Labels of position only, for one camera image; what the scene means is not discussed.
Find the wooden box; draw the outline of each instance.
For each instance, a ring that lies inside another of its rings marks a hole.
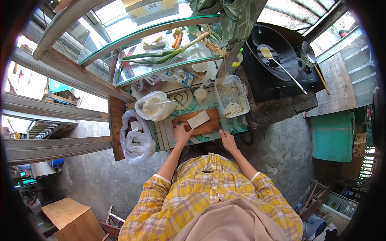
[[[59,229],[54,233],[58,241],[101,241],[106,235],[92,208],[69,197],[48,204],[42,210]]]

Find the green cabinet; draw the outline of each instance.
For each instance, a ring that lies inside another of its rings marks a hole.
[[[350,110],[310,117],[312,157],[351,162],[355,117]]]

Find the cloth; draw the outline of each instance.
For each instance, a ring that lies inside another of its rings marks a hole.
[[[286,241],[283,230],[250,202],[235,198],[206,207],[174,241]]]
[[[298,203],[296,204],[295,210],[303,206],[303,204]],[[304,226],[304,233],[303,237],[306,239],[309,239],[312,235],[314,235],[317,231],[317,229],[325,224],[324,220],[315,214],[312,214],[311,217],[309,217],[306,221],[303,222]]]
[[[247,200],[270,217],[289,240],[301,240],[300,217],[262,173],[248,180],[235,163],[208,153],[182,163],[172,183],[159,176],[144,183],[137,205],[121,228],[120,241],[173,240],[206,207],[234,198]]]
[[[220,47],[227,52],[246,41],[257,20],[259,0],[187,0],[192,16],[214,15],[220,12]]]
[[[38,215],[38,213],[42,210],[42,204],[40,203],[40,200],[37,198],[35,203],[30,205],[32,212],[34,215]]]
[[[179,157],[177,167],[179,167],[181,163],[184,163],[191,158],[199,157],[209,152],[217,153],[220,156],[223,156],[237,164],[233,156],[222,148],[222,143],[219,143],[219,140],[220,139],[217,139],[214,142],[203,142],[195,145],[185,146],[181,152],[181,156]]]

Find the green cloth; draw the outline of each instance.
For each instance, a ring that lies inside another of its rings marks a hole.
[[[66,84],[62,84],[59,81],[53,80],[49,78],[49,92],[50,93],[57,93],[60,91],[65,90],[72,90],[73,88],[71,86],[68,86]]]
[[[257,19],[259,0],[187,0],[192,16],[213,15],[220,12],[222,41],[219,47],[227,52],[246,41]]]

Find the hand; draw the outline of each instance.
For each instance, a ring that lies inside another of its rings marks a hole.
[[[220,133],[222,145],[228,152],[233,154],[235,151],[238,151],[235,138],[231,134],[223,130],[219,130],[219,133]]]
[[[174,128],[174,135],[172,137],[176,141],[176,145],[182,145],[185,146],[186,143],[189,141],[194,129],[191,129],[190,131],[186,131],[185,127],[189,126],[188,123],[182,123],[181,125],[176,125]]]

